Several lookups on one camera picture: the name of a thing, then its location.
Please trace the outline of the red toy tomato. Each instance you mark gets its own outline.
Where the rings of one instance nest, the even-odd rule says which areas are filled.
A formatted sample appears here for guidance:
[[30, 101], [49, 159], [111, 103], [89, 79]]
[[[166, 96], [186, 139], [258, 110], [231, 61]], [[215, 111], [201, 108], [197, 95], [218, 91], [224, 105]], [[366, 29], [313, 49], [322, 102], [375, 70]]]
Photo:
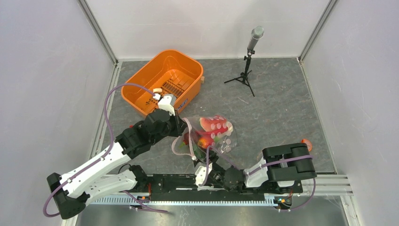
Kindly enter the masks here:
[[192, 142], [191, 136], [190, 136], [189, 132], [186, 132], [183, 135], [183, 144], [184, 145], [190, 145], [191, 142]]

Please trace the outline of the clear polka dot zip bag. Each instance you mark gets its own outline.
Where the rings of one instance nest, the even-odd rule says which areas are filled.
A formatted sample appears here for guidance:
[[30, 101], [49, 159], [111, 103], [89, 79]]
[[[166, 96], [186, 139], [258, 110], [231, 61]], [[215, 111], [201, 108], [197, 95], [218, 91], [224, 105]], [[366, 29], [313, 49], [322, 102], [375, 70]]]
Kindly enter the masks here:
[[203, 160], [209, 146], [221, 154], [230, 152], [238, 144], [233, 123], [223, 115], [182, 118], [187, 125], [181, 136], [171, 145], [176, 155], [188, 155], [192, 160]]

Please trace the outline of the green toy bok choy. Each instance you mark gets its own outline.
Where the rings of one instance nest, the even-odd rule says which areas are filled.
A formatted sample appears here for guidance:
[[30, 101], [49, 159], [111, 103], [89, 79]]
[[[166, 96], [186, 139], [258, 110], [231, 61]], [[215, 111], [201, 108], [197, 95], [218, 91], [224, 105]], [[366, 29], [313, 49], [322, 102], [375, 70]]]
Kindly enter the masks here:
[[[225, 133], [213, 138], [214, 142], [215, 142], [215, 145], [213, 147], [220, 153], [227, 153], [227, 152], [231, 151], [232, 147], [235, 145], [233, 138], [232, 138], [232, 135], [234, 132], [233, 124], [231, 122], [227, 121], [226, 128], [228, 130]], [[190, 153], [192, 153], [194, 155], [194, 157], [196, 157], [197, 159], [202, 159], [205, 157], [206, 150], [201, 149], [197, 146], [197, 141], [201, 138], [201, 136], [196, 133], [197, 130], [204, 130], [200, 126], [199, 120], [198, 120], [197, 127], [191, 126], [186, 131], [186, 132], [189, 132], [191, 139], [192, 139], [192, 142], [190, 143], [190, 145], [187, 145], [187, 147], [188, 147]]]

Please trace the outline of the red toy strawberry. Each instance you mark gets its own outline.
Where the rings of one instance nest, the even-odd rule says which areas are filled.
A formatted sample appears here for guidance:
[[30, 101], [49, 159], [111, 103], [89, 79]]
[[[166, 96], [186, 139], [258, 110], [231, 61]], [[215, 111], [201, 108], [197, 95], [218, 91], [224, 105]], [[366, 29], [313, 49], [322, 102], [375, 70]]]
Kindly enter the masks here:
[[214, 145], [215, 145], [214, 139], [212, 139], [211, 137], [201, 137], [197, 141], [197, 146], [204, 150], [206, 150], [209, 146], [214, 146]]

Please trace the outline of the red toy chili pepper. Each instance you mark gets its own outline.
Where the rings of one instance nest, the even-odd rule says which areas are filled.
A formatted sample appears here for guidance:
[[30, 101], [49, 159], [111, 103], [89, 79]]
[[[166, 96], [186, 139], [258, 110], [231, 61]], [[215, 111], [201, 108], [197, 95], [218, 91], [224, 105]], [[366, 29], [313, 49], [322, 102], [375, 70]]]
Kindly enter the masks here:
[[213, 131], [205, 131], [205, 130], [197, 130], [196, 133], [200, 135], [201, 137], [211, 137], [215, 138], [219, 135], [222, 135], [225, 133], [228, 129], [227, 128], [220, 128], [220, 129], [215, 129]]

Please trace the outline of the orange plastic basket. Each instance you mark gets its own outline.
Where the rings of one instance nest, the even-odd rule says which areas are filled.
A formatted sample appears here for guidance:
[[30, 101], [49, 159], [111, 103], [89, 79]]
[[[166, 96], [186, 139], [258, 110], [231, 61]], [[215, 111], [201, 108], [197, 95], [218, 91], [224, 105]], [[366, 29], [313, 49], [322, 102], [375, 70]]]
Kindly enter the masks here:
[[[197, 60], [168, 49], [157, 54], [127, 83], [141, 85], [150, 91], [162, 88], [162, 95], [173, 94], [176, 97], [174, 108], [181, 113], [200, 92], [203, 73], [203, 66]], [[158, 101], [150, 93], [135, 86], [122, 87], [121, 95], [142, 116], [158, 107]]]

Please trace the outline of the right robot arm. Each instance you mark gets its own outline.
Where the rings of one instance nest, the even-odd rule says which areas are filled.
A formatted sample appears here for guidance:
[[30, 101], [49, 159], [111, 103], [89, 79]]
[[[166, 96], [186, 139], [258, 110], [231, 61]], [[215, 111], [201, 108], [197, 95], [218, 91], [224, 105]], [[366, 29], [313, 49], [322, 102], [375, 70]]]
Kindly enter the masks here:
[[296, 181], [317, 177], [308, 146], [294, 143], [268, 147], [262, 150], [263, 158], [253, 167], [217, 169], [208, 165], [203, 185], [217, 185], [225, 190], [243, 191], [271, 184], [277, 192], [284, 192]]

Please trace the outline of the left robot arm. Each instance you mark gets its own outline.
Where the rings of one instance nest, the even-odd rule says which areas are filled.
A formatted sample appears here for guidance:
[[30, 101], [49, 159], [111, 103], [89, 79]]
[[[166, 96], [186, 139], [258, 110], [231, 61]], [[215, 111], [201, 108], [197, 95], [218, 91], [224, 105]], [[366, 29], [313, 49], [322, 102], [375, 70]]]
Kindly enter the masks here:
[[69, 219], [84, 210], [94, 193], [89, 187], [115, 167], [127, 163], [166, 137], [179, 137], [188, 127], [177, 112], [156, 109], [144, 120], [123, 130], [100, 154], [62, 175], [47, 177], [51, 191], [43, 206], [46, 217]]

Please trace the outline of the black tripod stand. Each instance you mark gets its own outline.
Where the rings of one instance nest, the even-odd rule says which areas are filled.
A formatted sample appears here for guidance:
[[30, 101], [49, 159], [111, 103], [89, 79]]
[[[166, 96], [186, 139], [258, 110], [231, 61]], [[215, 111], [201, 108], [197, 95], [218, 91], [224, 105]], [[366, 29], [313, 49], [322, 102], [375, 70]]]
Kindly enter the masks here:
[[241, 72], [239, 77], [236, 77], [236, 78], [233, 78], [233, 79], [230, 79], [230, 80], [227, 80], [224, 82], [224, 84], [226, 84], [231, 81], [238, 81], [241, 84], [244, 84], [245, 86], [249, 87], [253, 97], [255, 97], [255, 94], [254, 94], [253, 89], [249, 83], [248, 75], [252, 72], [249, 68], [250, 68], [250, 64], [251, 64], [251, 60], [252, 60], [252, 55], [254, 53], [255, 53], [254, 51], [249, 51], [247, 53], [247, 55], [244, 56], [243, 60], [246, 62], [246, 65], [245, 65], [244, 72]]

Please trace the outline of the silver microphone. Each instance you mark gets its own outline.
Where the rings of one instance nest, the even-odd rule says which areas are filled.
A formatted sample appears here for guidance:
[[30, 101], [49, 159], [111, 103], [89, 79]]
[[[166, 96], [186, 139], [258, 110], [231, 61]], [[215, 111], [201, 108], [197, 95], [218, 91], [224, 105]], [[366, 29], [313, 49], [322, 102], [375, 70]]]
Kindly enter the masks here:
[[251, 31], [251, 38], [247, 46], [247, 53], [249, 55], [255, 53], [254, 50], [255, 46], [258, 43], [258, 41], [263, 37], [263, 35], [264, 35], [264, 28], [262, 26], [257, 26]]

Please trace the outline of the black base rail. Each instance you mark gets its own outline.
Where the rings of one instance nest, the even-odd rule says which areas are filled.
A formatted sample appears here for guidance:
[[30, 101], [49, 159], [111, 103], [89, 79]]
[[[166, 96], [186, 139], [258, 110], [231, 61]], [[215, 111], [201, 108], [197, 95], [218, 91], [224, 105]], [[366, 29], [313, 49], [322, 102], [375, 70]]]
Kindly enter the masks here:
[[241, 181], [227, 183], [217, 176], [208, 177], [204, 187], [196, 185], [194, 174], [153, 174], [140, 177], [130, 193], [148, 193], [151, 201], [263, 201], [265, 194], [300, 194], [302, 185], [295, 181], [286, 188], [277, 182], [263, 182], [258, 188], [248, 188]]

